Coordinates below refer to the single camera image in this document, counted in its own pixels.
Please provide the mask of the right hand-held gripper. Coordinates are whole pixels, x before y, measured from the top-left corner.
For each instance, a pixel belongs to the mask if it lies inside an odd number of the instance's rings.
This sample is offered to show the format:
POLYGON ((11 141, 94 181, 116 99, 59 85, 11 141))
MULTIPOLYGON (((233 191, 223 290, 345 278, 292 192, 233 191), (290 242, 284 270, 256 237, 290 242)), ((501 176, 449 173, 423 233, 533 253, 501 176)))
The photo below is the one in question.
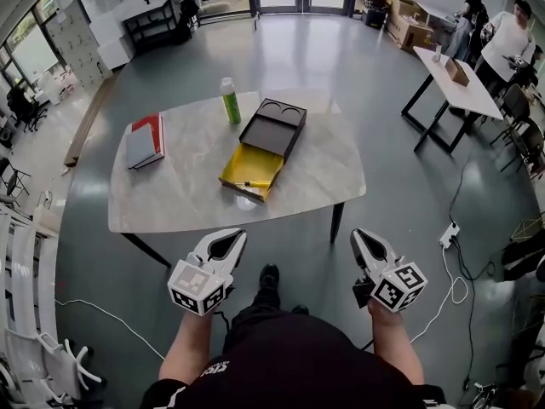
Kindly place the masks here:
POLYGON ((364 276, 353 285, 358 306, 373 298, 390 312, 410 306, 427 286, 427 278, 414 262, 405 262, 393 247, 371 231, 354 229, 350 244, 364 276))

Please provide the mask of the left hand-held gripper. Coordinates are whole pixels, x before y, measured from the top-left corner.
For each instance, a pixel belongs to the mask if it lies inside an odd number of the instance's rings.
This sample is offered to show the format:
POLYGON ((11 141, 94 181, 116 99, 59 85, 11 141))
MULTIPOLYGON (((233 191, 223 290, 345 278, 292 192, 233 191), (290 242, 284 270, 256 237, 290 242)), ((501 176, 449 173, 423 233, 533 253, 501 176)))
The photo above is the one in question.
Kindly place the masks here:
POLYGON ((172 302, 186 311, 205 316, 228 296, 232 271, 247 242, 242 228, 222 229, 204 236, 193 252, 175 266, 168 282, 172 302))

